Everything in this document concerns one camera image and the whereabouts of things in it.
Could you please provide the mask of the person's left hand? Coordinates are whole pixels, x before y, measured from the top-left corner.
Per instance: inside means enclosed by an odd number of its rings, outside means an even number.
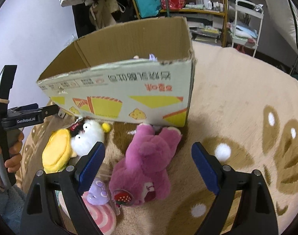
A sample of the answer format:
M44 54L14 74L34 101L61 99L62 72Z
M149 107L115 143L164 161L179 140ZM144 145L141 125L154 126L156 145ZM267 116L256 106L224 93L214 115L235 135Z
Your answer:
M21 167L22 155L20 151L23 146L24 134L20 131L18 141L9 149L9 154L12 156L5 162L5 167L10 173L17 172Z

